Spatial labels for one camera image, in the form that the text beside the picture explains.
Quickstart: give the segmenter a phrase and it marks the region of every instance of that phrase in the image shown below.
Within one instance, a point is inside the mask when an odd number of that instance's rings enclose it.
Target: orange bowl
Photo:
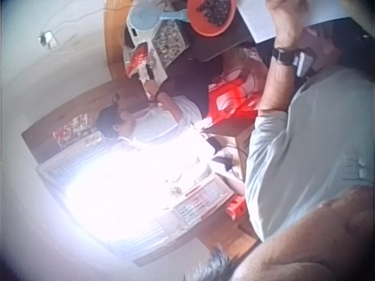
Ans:
[[[232,23],[236,13],[236,0],[230,0],[230,10],[227,20],[220,26],[210,23],[204,16],[204,12],[197,11],[197,8],[204,3],[204,0],[187,0],[187,17],[192,28],[199,34],[207,37],[222,34]]]

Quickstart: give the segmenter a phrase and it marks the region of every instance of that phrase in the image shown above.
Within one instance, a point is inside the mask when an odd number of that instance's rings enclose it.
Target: shirt button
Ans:
[[[364,180],[367,178],[367,170],[364,168],[359,169],[359,178]]]
[[[366,167],[366,160],[364,160],[363,158],[360,158],[358,159],[358,164],[361,167]]]

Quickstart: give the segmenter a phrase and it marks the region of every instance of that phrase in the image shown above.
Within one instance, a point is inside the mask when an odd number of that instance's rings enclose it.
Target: light blue shirt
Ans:
[[[374,182],[374,87],[357,71],[321,71],[288,113],[255,121],[246,199],[262,241],[355,184]]]
[[[202,120],[198,107],[184,96],[172,100],[182,111],[182,119],[177,123],[173,115],[162,107],[153,107],[136,120],[136,126],[129,137],[134,145],[148,146],[165,143],[176,138],[192,124]]]

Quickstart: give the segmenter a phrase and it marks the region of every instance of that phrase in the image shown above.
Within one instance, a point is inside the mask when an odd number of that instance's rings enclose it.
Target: red object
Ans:
[[[130,65],[125,69],[125,72],[128,76],[132,76],[133,72],[135,72],[139,66],[139,64],[147,59],[147,48],[145,45],[142,45],[139,49],[137,49],[130,61]]]
[[[261,95],[259,93],[252,93],[250,97],[244,97],[242,85],[244,81],[242,78],[236,78],[227,81],[212,88],[209,92],[209,113],[207,115],[210,120],[210,126],[214,125],[221,120],[229,117],[233,118],[255,118],[258,111],[255,109]],[[224,108],[217,107],[217,100],[222,95],[226,95],[226,100],[230,100],[230,112]]]
[[[227,203],[226,212],[233,221],[237,221],[246,214],[245,197],[236,195]]]
[[[187,0],[187,17],[190,20],[192,28],[199,34],[207,37],[222,34],[232,23],[236,13],[236,0],[230,0],[230,10],[227,20],[221,26],[216,26],[208,22],[204,12],[198,12],[197,8],[203,4],[204,0]]]

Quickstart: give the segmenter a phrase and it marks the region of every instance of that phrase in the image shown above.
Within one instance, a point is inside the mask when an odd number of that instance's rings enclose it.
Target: red bowl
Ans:
[[[232,23],[236,13],[236,0],[230,0],[230,10],[227,20],[220,26],[208,22],[204,12],[198,12],[197,8],[203,4],[204,0],[187,0],[187,17],[190,20],[192,28],[199,34],[207,37],[222,34]]]

